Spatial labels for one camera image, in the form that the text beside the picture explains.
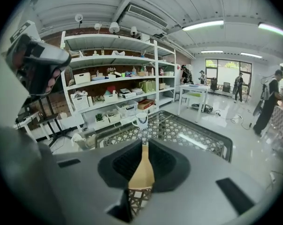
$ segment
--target black pants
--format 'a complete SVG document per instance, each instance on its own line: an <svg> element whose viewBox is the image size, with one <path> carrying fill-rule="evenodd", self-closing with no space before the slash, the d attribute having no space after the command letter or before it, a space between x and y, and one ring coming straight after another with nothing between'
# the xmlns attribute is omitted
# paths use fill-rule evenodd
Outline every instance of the black pants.
<svg viewBox="0 0 283 225"><path fill-rule="evenodd" d="M235 93L235 101L237 100L237 94L239 93L239 100L242 102L243 97L242 97L242 89L237 88L236 93Z"/></svg>
<svg viewBox="0 0 283 225"><path fill-rule="evenodd" d="M261 131L265 129L265 127L268 124L268 121L270 120L273 114L274 107L275 105L273 104L268 104L268 103L264 104L262 113L260 114L255 126L253 127L256 133L260 134Z"/></svg>

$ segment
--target red item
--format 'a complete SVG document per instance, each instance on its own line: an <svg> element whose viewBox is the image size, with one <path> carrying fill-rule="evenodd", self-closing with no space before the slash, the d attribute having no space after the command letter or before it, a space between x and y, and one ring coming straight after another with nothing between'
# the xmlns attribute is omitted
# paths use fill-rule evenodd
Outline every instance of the red item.
<svg viewBox="0 0 283 225"><path fill-rule="evenodd" d="M107 90L112 94L113 90L115 90L115 86L109 86L107 87Z"/></svg>

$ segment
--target office chair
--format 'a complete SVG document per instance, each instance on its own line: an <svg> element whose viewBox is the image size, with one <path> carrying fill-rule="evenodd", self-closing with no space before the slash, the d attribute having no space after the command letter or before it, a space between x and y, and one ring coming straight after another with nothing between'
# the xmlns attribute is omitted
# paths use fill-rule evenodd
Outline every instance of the office chair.
<svg viewBox="0 0 283 225"><path fill-rule="evenodd" d="M218 90L216 77L213 77L213 78L211 79L210 89L212 89L213 92L215 92L215 90Z"/></svg>
<svg viewBox="0 0 283 225"><path fill-rule="evenodd" d="M230 82L224 82L223 92L230 92Z"/></svg>

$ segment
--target floor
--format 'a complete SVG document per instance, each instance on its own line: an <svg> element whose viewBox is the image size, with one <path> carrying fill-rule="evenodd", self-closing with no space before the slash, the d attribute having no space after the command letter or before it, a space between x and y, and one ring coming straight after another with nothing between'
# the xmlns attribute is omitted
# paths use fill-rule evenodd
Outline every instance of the floor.
<svg viewBox="0 0 283 225"><path fill-rule="evenodd" d="M254 107L248 103L234 103L230 97L209 95L207 104L213 106L211 114L202 113L198 124L210 130L223 134L233 141L233 155L231 164L237 169L247 173L255 179L267 192L279 187L283 181L283 155L273 150L278 148L280 141L276 132L270 129L262 134L262 138L255 135L249 124L255 124L258 117L253 117ZM177 114L179 102L170 103L161 109ZM182 102L180 117L195 121L197 110L187 108L187 103ZM79 147L72 145L70 139L60 138L52 147L53 154L77 152ZM272 183L272 172L275 182Z"/></svg>

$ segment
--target black tripod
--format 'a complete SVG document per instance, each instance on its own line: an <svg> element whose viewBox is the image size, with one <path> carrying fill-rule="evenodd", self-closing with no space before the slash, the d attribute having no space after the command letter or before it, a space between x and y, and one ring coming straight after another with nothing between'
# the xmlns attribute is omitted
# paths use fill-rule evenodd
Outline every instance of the black tripod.
<svg viewBox="0 0 283 225"><path fill-rule="evenodd" d="M40 105L40 107L41 107L41 109L42 109L42 115L43 115L43 116L41 117L41 120L39 121L39 124L40 124L40 123L42 123L42 124L47 123L48 126L49 126L49 128L50 128L50 130L52 131L53 141L49 144L49 147L51 147L51 146L56 142L56 140L59 139L59 138L62 137L62 136L67 137L67 138L69 138L69 139L72 139L72 137L70 137L70 136L67 135L67 133L68 133L69 131L71 131L71 128L69 128L69 129L67 129L67 130L65 130L65 131L62 131L62 129L61 129L61 127L60 127L60 125L59 125L59 123L58 123L58 121L57 121L57 119L56 119L57 116L58 116L58 114L57 114L57 113L54 113L54 111L53 111L53 109L52 109L52 106L51 106L51 102L50 102L49 97L46 96L47 103L48 103L49 108L50 108L50 111L51 111L51 115L48 116L48 117L47 117L47 115L46 115L46 113L45 113L45 110L44 110L44 107L43 107L43 103L42 103L42 101L41 101L42 99L43 99L43 98L40 98L40 99L38 100L38 101L39 101L39 105ZM60 131L60 134L57 134L57 133L54 132L54 130L53 130L51 124L50 124L50 121L52 121L52 120L55 121L55 123L56 123L56 125L57 125L57 127L58 127L58 129L59 129L59 131Z"/></svg>

